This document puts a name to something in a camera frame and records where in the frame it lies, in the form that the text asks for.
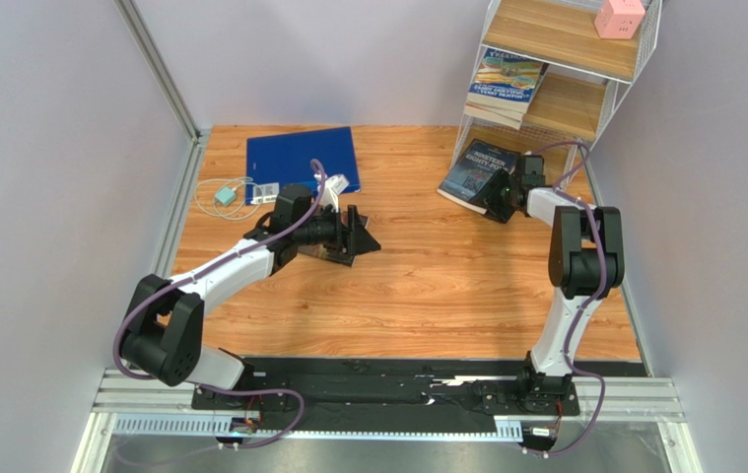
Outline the blue 91-Storey Treehouse book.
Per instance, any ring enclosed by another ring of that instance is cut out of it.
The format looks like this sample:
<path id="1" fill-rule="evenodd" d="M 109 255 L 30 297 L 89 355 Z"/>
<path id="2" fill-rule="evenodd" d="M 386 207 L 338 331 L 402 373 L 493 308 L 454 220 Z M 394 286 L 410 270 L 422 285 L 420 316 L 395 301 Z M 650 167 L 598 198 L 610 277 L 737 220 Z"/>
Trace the blue 91-Storey Treehouse book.
<path id="1" fill-rule="evenodd" d="M 532 102 L 549 64 L 487 48 L 479 60 L 468 93 Z"/>

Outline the orange 78-Storey Treehouse book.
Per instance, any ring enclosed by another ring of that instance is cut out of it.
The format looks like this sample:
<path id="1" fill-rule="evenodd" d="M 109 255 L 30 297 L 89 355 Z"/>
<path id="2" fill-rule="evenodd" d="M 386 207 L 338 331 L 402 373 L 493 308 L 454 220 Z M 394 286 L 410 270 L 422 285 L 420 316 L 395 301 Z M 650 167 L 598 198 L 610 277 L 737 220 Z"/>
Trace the orange 78-Storey Treehouse book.
<path id="1" fill-rule="evenodd" d="M 518 130 L 523 122 L 523 114 L 515 111 L 483 106 L 474 103 L 467 103 L 464 106 L 464 113 L 473 118 L 479 118 L 485 121 L 504 125 Z"/>

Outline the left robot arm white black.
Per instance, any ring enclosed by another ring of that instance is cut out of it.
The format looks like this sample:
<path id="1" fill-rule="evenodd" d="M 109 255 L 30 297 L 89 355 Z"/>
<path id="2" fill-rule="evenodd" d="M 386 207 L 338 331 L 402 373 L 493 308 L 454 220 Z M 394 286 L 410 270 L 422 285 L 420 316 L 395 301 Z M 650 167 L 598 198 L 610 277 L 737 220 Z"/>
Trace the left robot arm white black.
<path id="1" fill-rule="evenodd" d="M 139 281 L 115 336 L 116 363 L 136 378 L 167 386 L 234 388 L 245 363 L 203 343 L 206 315 L 313 245 L 350 257 L 381 249 L 356 206 L 322 205 L 307 186 L 289 184 L 272 212 L 227 252 L 170 279 L 150 274 Z"/>

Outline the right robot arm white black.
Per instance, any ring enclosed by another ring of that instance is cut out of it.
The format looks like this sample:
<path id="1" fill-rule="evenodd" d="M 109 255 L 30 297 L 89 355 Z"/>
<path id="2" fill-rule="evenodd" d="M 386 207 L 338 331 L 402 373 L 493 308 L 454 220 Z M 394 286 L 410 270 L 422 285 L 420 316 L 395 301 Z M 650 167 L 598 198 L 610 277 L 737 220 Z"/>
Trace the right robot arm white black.
<path id="1" fill-rule="evenodd" d="M 516 155 L 473 198 L 487 218 L 506 223 L 515 213 L 551 228 L 548 276 L 554 288 L 542 333 L 528 352 L 509 398 L 537 413 L 572 393 L 574 364 L 585 328 L 624 278 L 622 221 L 615 207 L 596 207 L 549 186 L 540 156 Z"/>

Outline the Three Days To See book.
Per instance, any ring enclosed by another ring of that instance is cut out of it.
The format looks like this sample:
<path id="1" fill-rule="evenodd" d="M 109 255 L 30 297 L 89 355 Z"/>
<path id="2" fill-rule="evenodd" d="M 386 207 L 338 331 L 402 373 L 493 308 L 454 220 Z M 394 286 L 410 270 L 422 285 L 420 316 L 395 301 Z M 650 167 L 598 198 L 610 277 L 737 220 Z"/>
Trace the Three Days To See book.
<path id="1" fill-rule="evenodd" d="M 355 256 L 350 256 L 347 253 L 331 251 L 323 244 L 301 245 L 298 248 L 298 254 L 347 267 L 352 267 L 356 259 Z"/>

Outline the Nineteen Eighty-Four book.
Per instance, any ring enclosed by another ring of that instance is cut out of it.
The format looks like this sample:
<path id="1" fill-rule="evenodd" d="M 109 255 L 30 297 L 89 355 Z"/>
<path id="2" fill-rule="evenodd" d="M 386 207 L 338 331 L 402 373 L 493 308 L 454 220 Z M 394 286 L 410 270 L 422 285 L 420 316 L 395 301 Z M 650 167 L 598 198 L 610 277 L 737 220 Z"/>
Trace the Nineteen Eighty-Four book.
<path id="1" fill-rule="evenodd" d="M 437 193 L 456 204 L 487 216 L 487 206 L 480 203 L 477 198 L 479 192 L 486 187 L 497 170 L 511 172 L 518 156 L 519 152 L 473 139 L 461 152 L 437 188 Z"/>

